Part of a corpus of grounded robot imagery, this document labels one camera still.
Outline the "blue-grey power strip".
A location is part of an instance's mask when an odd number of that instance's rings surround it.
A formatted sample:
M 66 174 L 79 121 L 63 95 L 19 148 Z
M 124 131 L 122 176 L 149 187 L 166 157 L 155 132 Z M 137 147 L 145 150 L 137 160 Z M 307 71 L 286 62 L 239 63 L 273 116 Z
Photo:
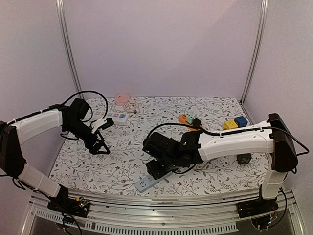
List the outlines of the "blue-grey power strip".
M 141 180 L 137 181 L 135 183 L 136 189 L 139 191 L 139 193 L 144 193 L 151 187 L 153 187 L 155 184 L 159 183 L 161 180 L 165 179 L 166 177 L 170 176 L 171 173 L 166 174 L 165 176 L 161 177 L 160 179 L 155 180 L 151 175 L 147 175 Z

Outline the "orange power strip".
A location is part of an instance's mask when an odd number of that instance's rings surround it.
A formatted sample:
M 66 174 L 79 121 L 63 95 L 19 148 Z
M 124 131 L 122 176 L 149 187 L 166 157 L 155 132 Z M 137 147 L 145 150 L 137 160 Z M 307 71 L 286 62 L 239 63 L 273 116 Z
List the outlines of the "orange power strip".
M 181 114 L 178 120 L 181 124 L 186 124 L 190 131 L 196 131 L 196 129 L 192 128 L 194 124 L 201 124 L 201 121 L 192 114 Z

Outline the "pink round power strip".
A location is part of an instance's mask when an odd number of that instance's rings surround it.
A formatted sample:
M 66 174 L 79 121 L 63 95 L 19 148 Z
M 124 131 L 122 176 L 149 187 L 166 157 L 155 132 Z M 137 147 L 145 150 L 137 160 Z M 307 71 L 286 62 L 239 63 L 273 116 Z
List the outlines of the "pink round power strip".
M 131 97 L 128 94 L 118 94 L 114 98 L 114 102 L 117 106 L 124 106 L 127 102 L 129 102 Z

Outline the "mint green adapter plug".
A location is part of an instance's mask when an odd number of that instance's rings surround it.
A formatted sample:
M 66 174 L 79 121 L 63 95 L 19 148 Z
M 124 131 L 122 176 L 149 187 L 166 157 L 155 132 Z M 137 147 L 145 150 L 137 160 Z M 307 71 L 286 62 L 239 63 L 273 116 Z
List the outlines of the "mint green adapter plug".
M 195 118 L 194 115 L 192 115 L 192 114 L 186 114 L 186 117 L 185 117 L 186 123 L 192 124 L 194 118 Z

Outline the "black charger plug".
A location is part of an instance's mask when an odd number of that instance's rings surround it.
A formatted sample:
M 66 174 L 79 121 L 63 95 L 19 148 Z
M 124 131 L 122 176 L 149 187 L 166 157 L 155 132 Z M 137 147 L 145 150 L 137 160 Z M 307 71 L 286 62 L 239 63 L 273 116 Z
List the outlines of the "black charger plug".
M 194 128 L 200 128 L 200 127 L 201 127 L 201 121 L 200 121 L 198 118 L 195 118 L 195 119 L 193 120 L 192 126 L 193 126 Z

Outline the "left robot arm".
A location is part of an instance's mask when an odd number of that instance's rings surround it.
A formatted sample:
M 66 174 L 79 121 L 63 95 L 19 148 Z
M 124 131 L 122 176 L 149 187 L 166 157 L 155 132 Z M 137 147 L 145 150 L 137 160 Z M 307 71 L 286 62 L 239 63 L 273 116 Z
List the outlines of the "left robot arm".
M 86 125 L 85 116 L 92 108 L 76 94 L 69 106 L 65 102 L 49 106 L 10 122 L 0 123 L 0 168 L 6 176 L 19 180 L 35 190 L 54 198 L 54 205 L 61 212 L 69 212 L 73 203 L 64 194 L 67 188 L 49 179 L 26 162 L 21 145 L 39 134 L 60 127 L 63 132 L 72 133 L 84 142 L 85 148 L 93 155 L 108 155 L 110 150 L 100 130 L 113 125 L 111 118 L 102 117 Z

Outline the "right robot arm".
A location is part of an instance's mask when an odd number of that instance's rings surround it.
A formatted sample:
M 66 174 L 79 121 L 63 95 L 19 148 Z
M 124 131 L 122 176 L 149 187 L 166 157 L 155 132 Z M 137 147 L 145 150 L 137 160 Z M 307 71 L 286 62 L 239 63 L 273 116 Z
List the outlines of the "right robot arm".
M 143 152 L 154 159 L 146 164 L 148 173 L 159 179 L 168 172 L 180 167 L 201 164 L 219 157 L 250 153 L 270 154 L 270 166 L 260 186 L 260 196 L 253 202 L 256 213 L 264 213 L 276 199 L 288 172 L 298 165 L 299 153 L 295 144 L 304 152 L 309 149 L 294 137 L 277 113 L 269 114 L 268 119 L 255 125 L 209 132 L 199 120 L 190 126 L 180 141 L 170 139 L 153 128 L 143 141 Z

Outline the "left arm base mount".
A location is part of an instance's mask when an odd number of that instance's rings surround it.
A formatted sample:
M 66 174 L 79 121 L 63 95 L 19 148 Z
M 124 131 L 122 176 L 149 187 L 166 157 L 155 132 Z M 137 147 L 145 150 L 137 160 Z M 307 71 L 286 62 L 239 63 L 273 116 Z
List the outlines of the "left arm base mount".
M 71 199 L 67 194 L 58 195 L 50 199 L 47 208 L 57 212 L 69 212 L 73 216 L 87 218 L 90 209 L 90 200 L 84 197 Z

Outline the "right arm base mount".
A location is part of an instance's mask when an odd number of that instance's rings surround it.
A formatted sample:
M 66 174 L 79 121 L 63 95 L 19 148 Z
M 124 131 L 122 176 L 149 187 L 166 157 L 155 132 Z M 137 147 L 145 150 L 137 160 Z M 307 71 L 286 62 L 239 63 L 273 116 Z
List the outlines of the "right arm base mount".
M 278 209 L 277 198 L 265 200 L 262 197 L 243 201 L 236 204 L 237 213 L 240 218 L 256 216 Z

